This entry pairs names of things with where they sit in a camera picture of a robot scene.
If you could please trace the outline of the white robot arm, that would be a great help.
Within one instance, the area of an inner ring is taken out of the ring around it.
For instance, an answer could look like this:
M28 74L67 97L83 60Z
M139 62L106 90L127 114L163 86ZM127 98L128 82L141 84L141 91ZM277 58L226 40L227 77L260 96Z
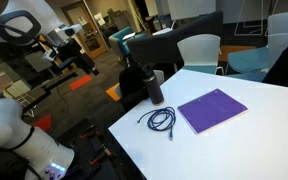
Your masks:
M8 0L0 14L0 42L25 46L44 36L52 47L66 45L81 30L67 26L45 0ZM25 180L61 180L74 159L74 151L56 142L38 127L22 120L15 99L0 98L0 148L29 161Z

